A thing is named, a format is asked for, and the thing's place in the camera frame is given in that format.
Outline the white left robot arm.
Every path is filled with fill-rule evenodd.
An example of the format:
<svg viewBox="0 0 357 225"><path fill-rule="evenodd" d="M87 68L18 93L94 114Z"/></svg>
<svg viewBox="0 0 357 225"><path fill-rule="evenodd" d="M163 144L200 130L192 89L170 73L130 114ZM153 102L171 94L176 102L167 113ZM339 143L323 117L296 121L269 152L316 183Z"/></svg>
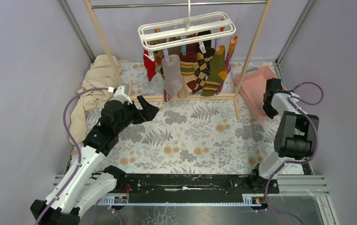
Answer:
<svg viewBox="0 0 357 225"><path fill-rule="evenodd" d="M143 96L138 96L137 100L141 109L131 100L105 103L99 122L88 133L61 182L44 200L35 200L31 205L37 225L77 225L105 194L118 193L125 188L125 173L116 167L106 168L89 186L85 183L118 143L119 134L125 128L152 121L159 112L159 108Z"/></svg>

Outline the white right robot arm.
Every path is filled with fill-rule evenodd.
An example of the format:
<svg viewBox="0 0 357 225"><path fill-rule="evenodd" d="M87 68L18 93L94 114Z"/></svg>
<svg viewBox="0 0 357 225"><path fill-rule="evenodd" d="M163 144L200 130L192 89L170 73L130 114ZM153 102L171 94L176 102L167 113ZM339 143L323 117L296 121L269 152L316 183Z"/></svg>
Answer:
<svg viewBox="0 0 357 225"><path fill-rule="evenodd" d="M248 177L251 191L260 193L290 164L307 164L319 149L319 118L305 112L298 103L312 105L294 90L284 90L281 80L266 81L263 110L269 118L279 115L281 121L274 138L274 150L258 163Z"/></svg>

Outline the striped beige maroon sock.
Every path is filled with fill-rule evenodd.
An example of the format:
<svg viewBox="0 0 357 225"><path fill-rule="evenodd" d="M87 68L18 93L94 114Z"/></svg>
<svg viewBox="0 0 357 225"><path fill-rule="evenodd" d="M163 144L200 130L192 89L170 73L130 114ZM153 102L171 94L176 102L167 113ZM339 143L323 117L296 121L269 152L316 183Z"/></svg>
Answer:
<svg viewBox="0 0 357 225"><path fill-rule="evenodd" d="M187 98L188 94L196 87L194 72L197 66L197 56L196 53L187 52L186 55L179 55L179 59L183 86L177 96Z"/></svg>

